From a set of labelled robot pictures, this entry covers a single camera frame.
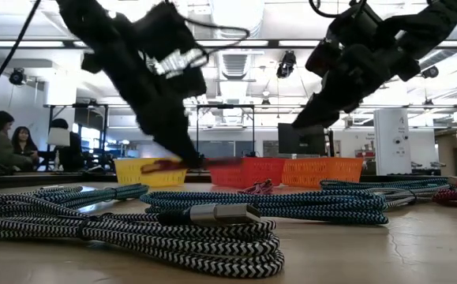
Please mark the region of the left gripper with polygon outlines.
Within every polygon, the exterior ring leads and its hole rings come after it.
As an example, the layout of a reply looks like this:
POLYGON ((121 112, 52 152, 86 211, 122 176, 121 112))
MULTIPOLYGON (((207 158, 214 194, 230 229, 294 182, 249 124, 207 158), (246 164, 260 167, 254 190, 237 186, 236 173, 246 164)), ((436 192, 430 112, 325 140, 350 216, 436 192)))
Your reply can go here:
POLYGON ((143 133, 187 167, 201 167, 183 100, 205 93, 201 67, 207 59, 202 50, 173 50, 162 59, 141 50, 96 50, 84 53, 81 68, 105 73, 135 113, 143 133))

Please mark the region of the white pillar kiosk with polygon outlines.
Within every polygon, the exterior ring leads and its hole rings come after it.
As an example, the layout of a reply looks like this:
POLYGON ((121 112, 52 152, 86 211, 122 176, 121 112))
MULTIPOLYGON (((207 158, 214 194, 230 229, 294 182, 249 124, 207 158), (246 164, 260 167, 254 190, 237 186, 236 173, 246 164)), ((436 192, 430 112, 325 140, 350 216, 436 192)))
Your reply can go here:
POLYGON ((379 109, 374 112, 376 174, 410 174, 411 145, 419 132, 411 130, 406 109, 379 109))

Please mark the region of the yellow plastic basket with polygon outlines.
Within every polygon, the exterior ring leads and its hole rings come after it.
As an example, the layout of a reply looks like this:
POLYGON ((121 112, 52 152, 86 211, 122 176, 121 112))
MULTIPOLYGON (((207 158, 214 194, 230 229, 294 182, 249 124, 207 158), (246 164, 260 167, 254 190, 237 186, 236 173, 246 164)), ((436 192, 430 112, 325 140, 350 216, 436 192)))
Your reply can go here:
POLYGON ((180 186, 185 182, 186 170, 154 172, 142 174, 142 166, 151 165, 159 158, 116 159, 115 173, 120 185, 140 183, 149 187, 180 186))

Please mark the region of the black metal rig frame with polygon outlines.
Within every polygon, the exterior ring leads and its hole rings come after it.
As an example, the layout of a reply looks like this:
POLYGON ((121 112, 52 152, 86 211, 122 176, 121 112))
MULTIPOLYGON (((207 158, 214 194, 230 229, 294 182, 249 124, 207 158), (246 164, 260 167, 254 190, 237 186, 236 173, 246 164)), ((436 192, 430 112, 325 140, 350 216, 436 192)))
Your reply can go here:
POLYGON ((200 154, 200 139, 199 139, 199 131, 200 131, 200 110, 201 109, 208 109, 210 110, 211 108, 216 108, 220 110, 229 110, 229 109, 241 109, 244 110, 246 108, 249 108, 252 113, 251 113, 251 120, 252 122, 252 150, 249 152, 249 157, 256 157, 256 149, 255 149, 255 105, 254 104, 230 104, 230 103, 218 103, 218 104, 197 104, 196 105, 196 150, 197 153, 200 154))
MULTIPOLYGON (((76 115, 78 111, 82 114, 85 114, 86 118, 84 121, 78 121, 78 130, 73 131, 71 129, 70 123, 69 130, 77 133, 81 137, 81 150, 84 157, 84 167, 81 170, 76 172, 103 172, 105 173, 106 165, 111 165, 111 160, 107 156, 105 150, 107 142, 107 119, 108 119, 108 105, 98 104, 98 103, 74 103, 72 105, 50 105, 50 115, 49 115, 49 130, 51 127, 51 122, 59 118, 59 114, 64 109, 72 109, 76 115), (89 130, 97 130, 99 133, 95 136, 90 136, 91 142, 98 142, 95 146, 90 146, 88 151, 84 151, 82 133, 89 134, 89 130)), ((50 161, 54 161, 54 171, 63 171, 63 167, 59 162, 59 153, 54 151, 52 145, 47 146, 48 154, 42 154, 42 157, 45 158, 45 163, 48 164, 50 161)))

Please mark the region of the red plastic basket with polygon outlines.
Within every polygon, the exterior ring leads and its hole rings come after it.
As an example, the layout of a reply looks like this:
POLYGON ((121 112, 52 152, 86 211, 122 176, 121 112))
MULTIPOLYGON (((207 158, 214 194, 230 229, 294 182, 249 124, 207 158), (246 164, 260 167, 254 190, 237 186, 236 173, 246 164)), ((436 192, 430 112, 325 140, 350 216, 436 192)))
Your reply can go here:
POLYGON ((284 164, 281 158, 244 157, 239 164, 210 167, 209 171, 213 185, 244 189, 267 180, 280 185, 284 164))

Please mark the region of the black monitor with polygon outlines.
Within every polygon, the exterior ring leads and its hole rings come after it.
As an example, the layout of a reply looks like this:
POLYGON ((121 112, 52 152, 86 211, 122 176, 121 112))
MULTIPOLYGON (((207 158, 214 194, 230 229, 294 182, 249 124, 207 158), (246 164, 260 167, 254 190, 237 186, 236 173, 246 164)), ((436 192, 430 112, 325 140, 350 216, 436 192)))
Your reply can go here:
POLYGON ((326 132, 322 126, 313 126, 301 132, 292 124, 278 124, 280 154, 326 155, 326 132))

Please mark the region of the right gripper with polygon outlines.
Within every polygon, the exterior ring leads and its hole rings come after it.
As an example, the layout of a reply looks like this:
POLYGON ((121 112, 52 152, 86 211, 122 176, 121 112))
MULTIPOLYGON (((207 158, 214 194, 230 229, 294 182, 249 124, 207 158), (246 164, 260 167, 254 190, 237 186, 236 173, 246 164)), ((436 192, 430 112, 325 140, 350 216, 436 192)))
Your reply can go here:
POLYGON ((385 47, 370 49, 362 44, 341 47, 323 39, 309 56, 305 67, 321 78, 321 90, 312 95, 292 122, 294 129, 312 126, 329 128, 393 77, 407 81, 421 71, 422 43, 405 34, 385 47))

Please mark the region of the white table lamp shade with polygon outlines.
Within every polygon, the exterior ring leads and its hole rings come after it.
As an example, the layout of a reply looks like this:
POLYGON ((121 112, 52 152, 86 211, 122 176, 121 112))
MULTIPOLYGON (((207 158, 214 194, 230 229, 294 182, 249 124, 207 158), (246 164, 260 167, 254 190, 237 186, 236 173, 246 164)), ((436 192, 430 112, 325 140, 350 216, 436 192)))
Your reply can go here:
POLYGON ((50 128, 47 138, 47 144, 59 147, 69 147, 69 130, 63 128, 50 128))

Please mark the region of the orange plastic basket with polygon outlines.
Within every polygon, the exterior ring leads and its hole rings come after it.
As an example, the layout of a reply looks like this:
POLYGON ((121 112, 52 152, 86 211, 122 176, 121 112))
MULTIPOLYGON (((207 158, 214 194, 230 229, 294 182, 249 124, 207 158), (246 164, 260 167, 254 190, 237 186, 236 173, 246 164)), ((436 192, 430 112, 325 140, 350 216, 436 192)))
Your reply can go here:
POLYGON ((282 183, 318 189, 323 180, 358 182, 362 163, 362 159, 338 157, 288 159, 284 163, 282 183))

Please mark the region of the silver ventilation duct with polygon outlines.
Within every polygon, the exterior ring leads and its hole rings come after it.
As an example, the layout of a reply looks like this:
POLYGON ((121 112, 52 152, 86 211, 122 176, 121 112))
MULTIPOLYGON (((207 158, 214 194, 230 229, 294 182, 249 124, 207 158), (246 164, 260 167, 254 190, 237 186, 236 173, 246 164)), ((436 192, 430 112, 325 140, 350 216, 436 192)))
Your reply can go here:
MULTIPOLYGON (((257 38, 264 18, 264 0, 209 0, 212 22, 224 27, 215 32, 217 39, 238 39, 249 31, 257 38)), ((252 50, 223 50, 217 53, 219 94, 224 103, 248 104, 247 91, 253 63, 252 50)))

